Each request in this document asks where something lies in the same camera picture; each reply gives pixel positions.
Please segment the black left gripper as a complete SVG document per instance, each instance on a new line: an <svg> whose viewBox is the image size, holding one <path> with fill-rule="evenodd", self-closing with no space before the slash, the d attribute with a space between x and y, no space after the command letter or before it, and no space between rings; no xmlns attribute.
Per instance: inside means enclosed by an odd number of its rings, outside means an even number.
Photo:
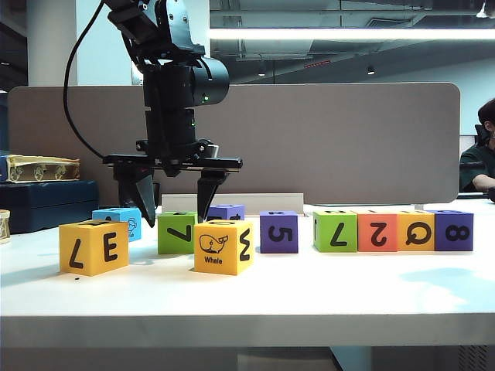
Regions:
<svg viewBox="0 0 495 371"><path fill-rule="evenodd" d="M153 152L148 140L136 141L140 154L107 155L104 164L114 167L121 206L133 203L139 208L150 227L155 225L155 197L151 168L160 168L169 177L181 171L201 171L197 182L197 214L200 223L207 220L208 210L218 187L227 178L227 172L239 172L243 160L238 157L219 157L219 145L201 138L193 143L175 147L175 152Z"/></svg>

